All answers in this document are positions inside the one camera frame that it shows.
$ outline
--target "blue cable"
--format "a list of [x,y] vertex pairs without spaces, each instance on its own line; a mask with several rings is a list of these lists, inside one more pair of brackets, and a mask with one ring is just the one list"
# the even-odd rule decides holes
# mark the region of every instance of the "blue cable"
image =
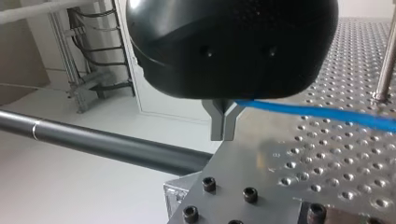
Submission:
[[354,122],[369,128],[386,132],[396,133],[396,119],[383,118],[369,114],[345,111],[332,108],[323,108],[304,105],[282,105],[260,101],[237,100],[237,104],[246,107],[254,107],[261,110],[273,111],[284,114],[313,116],[325,119],[337,119],[340,121]]

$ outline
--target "perforated metal plate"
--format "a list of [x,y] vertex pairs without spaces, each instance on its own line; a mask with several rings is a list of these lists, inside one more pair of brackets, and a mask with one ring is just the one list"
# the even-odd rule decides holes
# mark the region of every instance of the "perforated metal plate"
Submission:
[[[316,83],[283,102],[396,117],[395,85],[389,105],[371,101],[388,33],[387,21],[340,20]],[[395,171],[393,133],[247,109],[235,140],[220,147],[200,177],[215,177],[216,193],[205,193],[198,181],[170,223],[183,223],[182,209],[194,205],[199,223],[291,224],[303,201],[396,223]],[[246,187],[258,190],[257,204],[243,200]]]

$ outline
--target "black cable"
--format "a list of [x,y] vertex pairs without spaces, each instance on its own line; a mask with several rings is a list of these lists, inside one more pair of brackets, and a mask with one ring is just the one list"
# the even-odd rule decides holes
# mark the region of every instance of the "black cable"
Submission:
[[[73,29],[72,26],[74,25],[74,22],[73,22],[73,20],[72,20],[71,13],[70,13],[69,9],[67,9],[67,15],[68,15],[68,17],[69,17],[70,28]],[[77,66],[76,66],[76,63],[75,63],[74,61],[73,61],[73,65],[74,65],[75,68],[76,68],[78,78],[81,78],[81,79],[82,79],[82,76],[81,76],[81,74],[79,73],[78,68],[77,68]]]
[[90,56],[88,56],[84,51],[81,52],[82,56],[84,56],[84,58],[88,61],[88,63],[94,64],[96,66],[124,66],[126,65],[126,63],[99,63],[96,62],[95,60],[93,60],[92,58],[90,58]]
[[73,9],[73,8],[71,10],[73,12],[75,12],[76,14],[78,14],[79,16],[87,17],[87,18],[105,17],[105,16],[111,15],[111,14],[116,12],[116,9],[114,9],[114,8],[110,9],[109,11],[100,12],[100,13],[93,13],[93,14],[85,14],[85,13],[79,12],[79,11]]
[[121,82],[118,84],[114,84],[111,86],[96,86],[91,88],[91,91],[114,91],[114,90],[119,90],[122,88],[128,88],[128,87],[133,87],[131,82]]
[[100,51],[107,51],[107,50],[114,50],[114,49],[122,49],[123,46],[119,46],[119,47],[111,47],[111,48],[102,48],[102,49],[85,49],[84,47],[82,47],[76,40],[76,38],[74,36],[72,36],[72,40],[73,43],[76,45],[76,47],[78,49],[80,49],[81,51],[85,51],[85,52],[100,52]]

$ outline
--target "black metal rod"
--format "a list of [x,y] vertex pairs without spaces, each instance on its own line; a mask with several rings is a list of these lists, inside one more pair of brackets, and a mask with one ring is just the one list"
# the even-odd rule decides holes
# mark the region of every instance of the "black metal rod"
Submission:
[[212,154],[0,110],[0,130],[149,169],[188,175]]

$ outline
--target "metal bracket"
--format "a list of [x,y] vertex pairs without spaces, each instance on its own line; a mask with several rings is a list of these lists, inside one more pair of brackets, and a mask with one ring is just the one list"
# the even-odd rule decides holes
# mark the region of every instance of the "metal bracket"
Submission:
[[212,118],[210,140],[233,141],[236,118],[244,107],[231,100],[203,100],[202,106]]

